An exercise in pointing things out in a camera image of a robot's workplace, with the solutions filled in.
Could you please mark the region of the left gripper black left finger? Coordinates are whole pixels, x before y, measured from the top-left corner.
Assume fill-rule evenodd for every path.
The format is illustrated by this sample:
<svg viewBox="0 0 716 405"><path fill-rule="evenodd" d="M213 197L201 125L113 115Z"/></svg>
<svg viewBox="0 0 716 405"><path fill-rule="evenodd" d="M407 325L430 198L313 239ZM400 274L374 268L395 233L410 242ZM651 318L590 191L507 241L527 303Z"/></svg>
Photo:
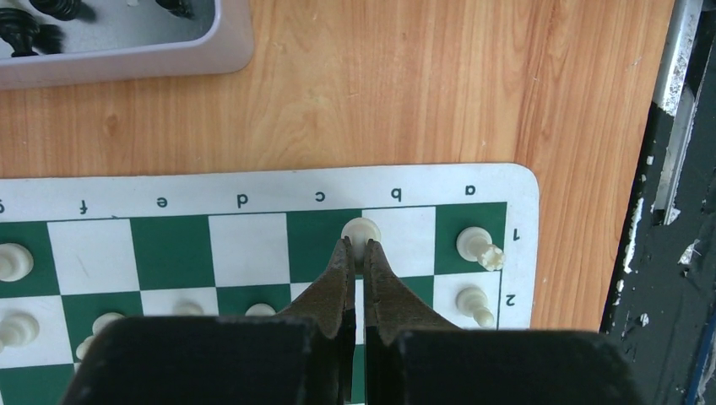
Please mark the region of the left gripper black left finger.
<svg viewBox="0 0 716 405"><path fill-rule="evenodd" d="M130 316L95 338L64 404L345 404L355 266L337 241L323 273L273 316Z"/></svg>

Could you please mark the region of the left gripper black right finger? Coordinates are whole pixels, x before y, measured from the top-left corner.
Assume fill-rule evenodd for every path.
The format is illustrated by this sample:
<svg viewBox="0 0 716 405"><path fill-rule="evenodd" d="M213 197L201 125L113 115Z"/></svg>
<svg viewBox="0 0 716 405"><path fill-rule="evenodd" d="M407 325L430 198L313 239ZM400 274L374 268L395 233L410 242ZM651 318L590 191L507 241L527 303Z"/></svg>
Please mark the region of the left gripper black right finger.
<svg viewBox="0 0 716 405"><path fill-rule="evenodd" d="M643 402L604 334L456 327L399 280L376 241L363 276L369 404Z"/></svg>

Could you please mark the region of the white pawn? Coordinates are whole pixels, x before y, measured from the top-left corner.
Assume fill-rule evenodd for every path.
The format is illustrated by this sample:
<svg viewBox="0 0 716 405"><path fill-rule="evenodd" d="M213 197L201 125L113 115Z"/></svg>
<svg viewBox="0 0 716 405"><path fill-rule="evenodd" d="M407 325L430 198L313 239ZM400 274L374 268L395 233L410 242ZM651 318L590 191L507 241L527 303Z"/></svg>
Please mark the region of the white pawn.
<svg viewBox="0 0 716 405"><path fill-rule="evenodd" d="M369 240L380 242L381 231L371 219L358 217L346 223L341 231L341 239L348 237L356 262L363 262Z"/></svg>

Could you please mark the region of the metal tin box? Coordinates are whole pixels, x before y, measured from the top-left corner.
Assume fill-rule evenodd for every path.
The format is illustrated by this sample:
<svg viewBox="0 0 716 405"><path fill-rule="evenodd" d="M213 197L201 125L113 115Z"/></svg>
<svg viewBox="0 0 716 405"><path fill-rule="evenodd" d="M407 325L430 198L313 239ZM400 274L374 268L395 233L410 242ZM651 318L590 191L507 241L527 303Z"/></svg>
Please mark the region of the metal tin box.
<svg viewBox="0 0 716 405"><path fill-rule="evenodd" d="M231 73L252 59L247 1L3 1L1 87Z"/></svg>

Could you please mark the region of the white piece board corner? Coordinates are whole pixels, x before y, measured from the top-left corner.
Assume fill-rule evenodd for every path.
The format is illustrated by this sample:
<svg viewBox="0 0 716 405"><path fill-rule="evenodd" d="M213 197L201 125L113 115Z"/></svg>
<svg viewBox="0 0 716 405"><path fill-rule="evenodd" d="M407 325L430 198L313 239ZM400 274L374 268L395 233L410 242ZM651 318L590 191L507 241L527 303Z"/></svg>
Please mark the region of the white piece board corner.
<svg viewBox="0 0 716 405"><path fill-rule="evenodd" d="M505 253L493 243L490 233L481 227L463 229L458 234L456 249L465 261L477 262L487 271L504 268Z"/></svg>

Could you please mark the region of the green white chess mat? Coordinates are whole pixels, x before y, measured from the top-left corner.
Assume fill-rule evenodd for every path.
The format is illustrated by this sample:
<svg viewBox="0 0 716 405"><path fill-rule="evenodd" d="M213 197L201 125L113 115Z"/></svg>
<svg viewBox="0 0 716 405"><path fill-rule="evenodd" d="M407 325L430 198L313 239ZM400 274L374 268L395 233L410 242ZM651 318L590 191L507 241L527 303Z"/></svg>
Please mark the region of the green white chess mat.
<svg viewBox="0 0 716 405"><path fill-rule="evenodd" d="M358 217L377 224L393 272L451 323L526 329L539 201L534 173L516 164L4 179L1 314L30 314L39 333L2 346L1 401L59 403L112 318L283 310ZM473 226L505 253L502 270L458 254ZM487 295L493 327L458 311L469 286Z"/></svg>

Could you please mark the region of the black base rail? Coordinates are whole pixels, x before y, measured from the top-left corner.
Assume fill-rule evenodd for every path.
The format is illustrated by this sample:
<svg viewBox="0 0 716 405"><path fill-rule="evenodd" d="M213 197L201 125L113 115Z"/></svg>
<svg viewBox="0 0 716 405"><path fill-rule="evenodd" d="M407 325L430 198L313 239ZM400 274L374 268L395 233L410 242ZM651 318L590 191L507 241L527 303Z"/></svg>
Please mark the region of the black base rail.
<svg viewBox="0 0 716 405"><path fill-rule="evenodd" d="M599 327L647 404L715 401L715 4L675 3Z"/></svg>

